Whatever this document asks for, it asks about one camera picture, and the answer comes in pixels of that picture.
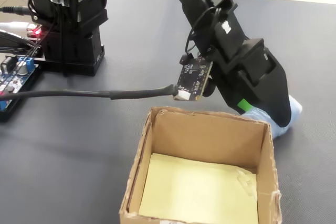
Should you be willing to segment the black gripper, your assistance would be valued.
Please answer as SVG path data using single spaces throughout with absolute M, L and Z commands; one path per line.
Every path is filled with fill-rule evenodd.
M 235 18 L 202 22 L 202 57 L 228 107 L 264 110 L 280 127 L 291 120 L 286 73 L 263 39 L 247 39 Z

